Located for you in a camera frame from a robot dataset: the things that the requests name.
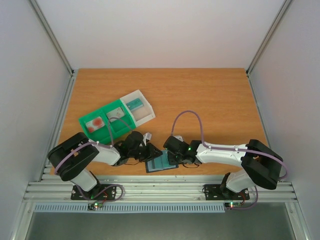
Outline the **blue card holder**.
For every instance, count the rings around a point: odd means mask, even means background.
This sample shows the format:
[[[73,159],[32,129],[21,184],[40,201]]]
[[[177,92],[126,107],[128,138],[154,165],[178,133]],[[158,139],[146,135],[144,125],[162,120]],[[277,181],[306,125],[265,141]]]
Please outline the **blue card holder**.
[[[170,165],[167,150],[162,150],[161,156],[158,156],[148,162],[145,162],[146,173],[155,173],[160,171],[177,169],[178,167],[178,164]]]

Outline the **teal credit card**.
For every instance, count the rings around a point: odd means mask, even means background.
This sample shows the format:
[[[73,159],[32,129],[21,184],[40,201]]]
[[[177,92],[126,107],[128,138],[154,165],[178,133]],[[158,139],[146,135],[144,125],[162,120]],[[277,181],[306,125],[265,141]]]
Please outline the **teal credit card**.
[[[169,162],[166,158],[157,157],[146,163],[146,172],[153,173],[158,171],[163,171],[169,167]]]

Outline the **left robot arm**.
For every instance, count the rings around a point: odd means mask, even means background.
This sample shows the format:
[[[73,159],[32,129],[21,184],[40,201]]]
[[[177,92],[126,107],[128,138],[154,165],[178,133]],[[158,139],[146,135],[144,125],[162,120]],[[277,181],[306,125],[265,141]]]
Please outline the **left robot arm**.
[[[139,163],[149,162],[163,153],[152,143],[151,134],[132,131],[124,140],[105,145],[79,132],[51,149],[47,158],[54,167],[54,174],[64,182],[72,182],[89,199],[96,199],[102,185],[87,166],[99,162],[111,167],[125,165],[129,159]]]

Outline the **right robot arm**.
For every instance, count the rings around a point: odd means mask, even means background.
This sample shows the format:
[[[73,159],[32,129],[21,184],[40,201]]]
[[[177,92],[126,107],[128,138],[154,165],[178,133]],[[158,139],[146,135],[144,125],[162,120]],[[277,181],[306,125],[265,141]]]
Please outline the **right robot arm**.
[[[168,151],[168,158],[177,164],[218,163],[240,168],[226,173],[220,185],[205,187],[208,200],[236,200],[241,192],[254,186],[275,190],[280,180],[283,159],[256,139],[248,144],[218,145],[200,140],[187,143],[169,136],[163,147]]]

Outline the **grey floral card stack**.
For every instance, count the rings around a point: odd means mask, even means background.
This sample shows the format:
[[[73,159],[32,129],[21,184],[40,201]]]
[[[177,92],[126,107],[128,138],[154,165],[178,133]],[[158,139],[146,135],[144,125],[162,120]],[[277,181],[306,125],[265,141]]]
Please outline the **grey floral card stack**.
[[[125,116],[125,112],[121,107],[117,107],[106,113],[106,117],[110,120],[111,123],[124,116]]]

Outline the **teal VIP card stack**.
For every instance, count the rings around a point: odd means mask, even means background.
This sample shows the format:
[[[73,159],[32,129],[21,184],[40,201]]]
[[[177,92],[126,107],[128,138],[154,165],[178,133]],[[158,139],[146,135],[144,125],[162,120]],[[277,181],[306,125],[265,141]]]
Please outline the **teal VIP card stack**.
[[[135,110],[142,108],[144,104],[140,98],[136,98],[126,103],[126,106],[131,112],[134,112]]]

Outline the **red dotted card stack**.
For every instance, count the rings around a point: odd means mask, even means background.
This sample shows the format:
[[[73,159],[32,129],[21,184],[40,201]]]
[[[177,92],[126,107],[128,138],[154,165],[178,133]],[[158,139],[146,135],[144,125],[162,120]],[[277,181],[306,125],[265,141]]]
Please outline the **red dotted card stack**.
[[[103,119],[99,116],[94,118],[93,120],[90,120],[89,122],[85,123],[85,126],[89,133],[93,133],[105,126],[105,122]]]

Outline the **white plastic bin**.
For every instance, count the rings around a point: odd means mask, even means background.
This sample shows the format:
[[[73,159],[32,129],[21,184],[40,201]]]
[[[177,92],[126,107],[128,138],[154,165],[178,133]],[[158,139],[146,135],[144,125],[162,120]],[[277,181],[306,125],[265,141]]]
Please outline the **white plastic bin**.
[[[151,104],[140,90],[135,90],[121,97],[120,100],[128,110],[136,127],[139,127],[156,117]]]

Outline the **green plastic bin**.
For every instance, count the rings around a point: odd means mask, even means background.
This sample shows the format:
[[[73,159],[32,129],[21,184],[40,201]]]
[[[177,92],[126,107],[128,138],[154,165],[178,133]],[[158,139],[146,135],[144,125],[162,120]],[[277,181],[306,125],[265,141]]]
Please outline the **green plastic bin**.
[[[118,118],[113,122],[110,122],[110,120],[106,116],[106,113],[118,107],[122,108],[125,116],[122,118]],[[101,117],[103,119],[105,126],[92,133],[89,133],[86,128],[86,123],[97,117]],[[136,128],[133,118],[129,114],[128,110],[124,107],[122,101],[119,99],[80,117],[78,121],[80,126],[82,127],[83,132],[89,139],[95,142],[101,142],[103,144],[108,144],[111,142],[111,138],[115,140]]]

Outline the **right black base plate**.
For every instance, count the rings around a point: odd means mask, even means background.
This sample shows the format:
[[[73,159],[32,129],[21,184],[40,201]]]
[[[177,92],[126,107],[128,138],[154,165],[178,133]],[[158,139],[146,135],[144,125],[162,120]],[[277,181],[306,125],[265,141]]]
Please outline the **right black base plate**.
[[[247,193],[248,189],[244,189],[241,192],[233,192],[226,187],[221,187],[219,184],[205,184],[202,188],[206,201],[235,201],[235,200],[249,200],[250,195]]]

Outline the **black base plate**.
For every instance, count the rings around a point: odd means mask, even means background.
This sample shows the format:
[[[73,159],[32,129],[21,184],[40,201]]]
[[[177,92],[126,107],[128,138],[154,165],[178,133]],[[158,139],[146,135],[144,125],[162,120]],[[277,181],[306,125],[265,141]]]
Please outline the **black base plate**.
[[[84,191],[77,185],[72,187],[71,200],[113,201],[116,198],[117,187],[112,184],[98,184],[90,191]]]
[[[235,200],[249,200],[250,195],[247,193],[248,189],[244,189],[241,192],[233,192],[226,187],[221,187],[219,184],[205,184],[202,188],[206,201],[235,201]]]

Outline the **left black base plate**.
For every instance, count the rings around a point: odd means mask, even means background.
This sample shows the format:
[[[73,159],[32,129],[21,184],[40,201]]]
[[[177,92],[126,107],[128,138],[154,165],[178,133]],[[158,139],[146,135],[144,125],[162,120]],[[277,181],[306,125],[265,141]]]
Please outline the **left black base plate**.
[[[84,191],[77,185],[72,187],[71,200],[113,201],[116,198],[117,187],[112,184],[98,184],[90,191]]]

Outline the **aluminium frame rail front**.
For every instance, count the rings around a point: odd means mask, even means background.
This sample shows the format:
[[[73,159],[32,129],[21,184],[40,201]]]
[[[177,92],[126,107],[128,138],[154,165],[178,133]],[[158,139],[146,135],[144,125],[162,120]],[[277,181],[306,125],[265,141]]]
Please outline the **aluminium frame rail front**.
[[[100,176],[105,184],[119,184],[126,203],[203,203],[206,184],[218,184],[220,175],[111,175]],[[73,185],[53,175],[27,185],[25,202],[69,202]]]

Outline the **left frame post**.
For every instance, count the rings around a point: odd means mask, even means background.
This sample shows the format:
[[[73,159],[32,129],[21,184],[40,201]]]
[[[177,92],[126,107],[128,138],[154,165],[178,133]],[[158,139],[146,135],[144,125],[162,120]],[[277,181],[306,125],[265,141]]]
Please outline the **left frame post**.
[[[55,48],[55,50],[57,51],[60,59],[62,60],[66,70],[68,71],[68,73],[72,76],[74,74],[74,70],[71,67],[70,62],[68,61],[61,45],[59,44],[45,14],[43,13],[39,3],[37,0],[28,0],[28,3],[30,4],[31,8],[33,9],[36,17],[38,18],[41,26],[43,27],[44,31],[46,32],[49,40],[51,41],[51,43],[53,44],[53,47]]]

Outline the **frame post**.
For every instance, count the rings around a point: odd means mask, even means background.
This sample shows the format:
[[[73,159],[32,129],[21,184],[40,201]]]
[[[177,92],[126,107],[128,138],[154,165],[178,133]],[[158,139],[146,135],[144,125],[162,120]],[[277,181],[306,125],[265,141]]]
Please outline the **frame post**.
[[[51,41],[51,43],[53,44],[53,47],[55,48],[55,50],[57,51],[60,59],[62,60],[66,70],[68,71],[68,73],[72,76],[74,74],[74,70],[71,67],[70,62],[68,61],[61,45],[59,44],[45,14],[43,13],[39,3],[37,0],[28,0],[28,3],[30,4],[31,8],[33,9],[36,17],[38,18],[41,26],[43,27],[44,31],[46,32],[49,40]]]
[[[261,44],[259,45],[252,61],[250,62],[246,70],[246,75],[248,78],[250,77],[252,71],[254,70],[255,66],[257,65],[258,61],[260,60],[261,56],[266,50],[268,44],[272,40],[273,35],[276,33],[279,25],[281,24],[282,20],[284,19],[293,2],[293,0],[284,0],[281,4],[277,14],[275,15],[270,27],[268,28]]]

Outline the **right frame post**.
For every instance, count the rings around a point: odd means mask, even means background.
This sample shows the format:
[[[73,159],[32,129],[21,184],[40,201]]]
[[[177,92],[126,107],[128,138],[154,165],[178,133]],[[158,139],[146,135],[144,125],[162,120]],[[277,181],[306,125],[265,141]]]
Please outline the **right frame post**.
[[[258,61],[260,60],[261,56],[266,50],[268,44],[272,40],[273,35],[276,33],[279,25],[281,24],[282,20],[284,19],[293,2],[293,0],[284,0],[281,4],[277,14],[275,15],[270,27],[268,28],[261,44],[259,45],[252,61],[250,62],[246,70],[246,75],[248,78],[250,77],[252,71],[254,70],[255,66],[257,65]]]

